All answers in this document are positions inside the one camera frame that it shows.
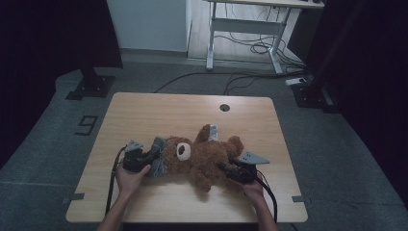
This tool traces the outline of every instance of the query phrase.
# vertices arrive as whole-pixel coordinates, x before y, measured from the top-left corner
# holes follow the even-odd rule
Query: white wall
[[[191,0],[108,0],[120,48],[187,52]]]

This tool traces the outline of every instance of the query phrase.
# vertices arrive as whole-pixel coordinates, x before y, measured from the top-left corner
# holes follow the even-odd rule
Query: table top
[[[221,104],[230,107],[228,112]],[[66,219],[71,222],[99,222],[103,219],[112,165],[118,150],[129,140],[150,147],[155,137],[195,139],[205,124],[216,124],[218,140],[239,136],[244,151],[270,160],[258,165],[278,203],[278,221],[303,222],[303,202],[293,202],[300,189],[281,131],[273,102],[266,97],[116,93],[95,140]],[[117,198],[114,187],[113,201]],[[265,192],[268,206],[273,203]],[[222,185],[210,192],[196,190],[186,175],[145,177],[140,191],[124,216],[125,222],[257,222],[247,198],[227,191]]]
[[[324,3],[314,3],[312,0],[307,2],[300,0],[206,0],[208,2],[218,3],[232,3],[232,4],[246,4],[246,5],[262,5],[262,6],[274,6],[274,7],[287,7],[287,8],[312,8],[322,9]]]

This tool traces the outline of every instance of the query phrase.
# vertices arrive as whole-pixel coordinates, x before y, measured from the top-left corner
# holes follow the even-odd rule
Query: tag on teddy bear
[[[216,124],[210,124],[210,137],[208,141],[217,141],[218,140],[218,126]]]

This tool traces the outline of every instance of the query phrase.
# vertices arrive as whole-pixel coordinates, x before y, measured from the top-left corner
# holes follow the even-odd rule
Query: teddy bear
[[[233,136],[228,141],[213,141],[211,125],[204,125],[194,141],[182,137],[170,137],[163,150],[166,174],[188,174],[191,182],[208,193],[215,182],[223,182],[227,189],[239,191],[217,165],[230,165],[228,157],[236,158],[243,151],[241,139]]]

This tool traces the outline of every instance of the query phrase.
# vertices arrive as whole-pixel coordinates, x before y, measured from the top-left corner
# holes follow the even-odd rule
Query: teddy bear snout
[[[186,142],[180,142],[177,144],[177,158],[180,161],[187,161],[191,156],[191,147]]]

